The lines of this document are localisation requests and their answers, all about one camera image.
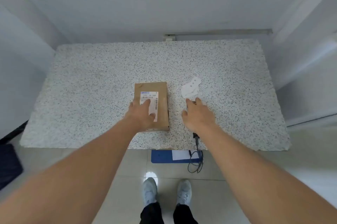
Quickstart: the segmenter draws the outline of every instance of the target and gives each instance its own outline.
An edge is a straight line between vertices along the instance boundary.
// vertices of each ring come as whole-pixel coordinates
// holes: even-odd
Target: forearm
[[[132,120],[123,119],[32,177],[1,205],[2,223],[91,223],[137,132]]]
[[[234,140],[218,126],[198,135],[251,223],[329,223],[337,210],[295,177]]]

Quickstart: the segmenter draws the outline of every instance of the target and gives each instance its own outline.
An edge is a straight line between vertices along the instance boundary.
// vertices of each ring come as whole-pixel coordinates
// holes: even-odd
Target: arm
[[[132,102],[109,131],[33,176],[0,205],[1,223],[91,223],[130,141],[154,120],[149,104]]]
[[[234,140],[199,98],[186,100],[185,126],[212,153],[243,212],[255,223],[337,223],[337,209],[301,181]]]

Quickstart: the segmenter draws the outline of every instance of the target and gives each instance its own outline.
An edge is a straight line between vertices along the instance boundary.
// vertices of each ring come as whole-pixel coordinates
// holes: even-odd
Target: white sneaker
[[[188,205],[192,198],[192,187],[189,180],[182,180],[178,185],[177,205]]]
[[[157,195],[156,182],[154,181],[153,178],[148,178],[143,183],[142,196],[143,196],[144,207],[151,203],[157,202],[156,195]]]

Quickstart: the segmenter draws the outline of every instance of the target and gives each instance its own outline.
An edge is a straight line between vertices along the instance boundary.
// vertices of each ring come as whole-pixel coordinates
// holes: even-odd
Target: white paper slip
[[[191,98],[192,96],[199,94],[199,87],[194,89],[194,91],[191,92],[191,93],[186,93],[186,92],[182,91],[181,94],[182,94],[183,98]]]
[[[149,106],[149,115],[151,113],[155,113],[156,117],[154,119],[154,122],[157,122],[157,118],[158,118],[158,92],[141,92],[141,100],[140,100],[140,104],[144,103],[147,99],[151,100],[150,106]]]
[[[181,87],[181,95],[183,98],[190,98],[199,93],[199,84],[201,83],[201,79],[194,76],[191,82],[183,85]]]
[[[199,158],[197,153],[194,153],[192,155],[192,159],[194,158]],[[172,160],[181,160],[181,159],[190,159],[190,155],[188,150],[172,150]]]
[[[201,83],[201,79],[198,77],[194,76],[193,79],[190,82],[193,86],[199,86]]]

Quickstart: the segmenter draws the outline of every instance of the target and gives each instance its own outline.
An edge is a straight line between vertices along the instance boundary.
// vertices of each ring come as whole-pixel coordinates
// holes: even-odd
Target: left hand
[[[156,117],[154,113],[149,115],[150,102],[150,99],[147,99],[143,104],[139,104],[139,100],[133,100],[123,119],[132,120],[133,125],[139,126],[139,131],[145,131],[150,128]]]

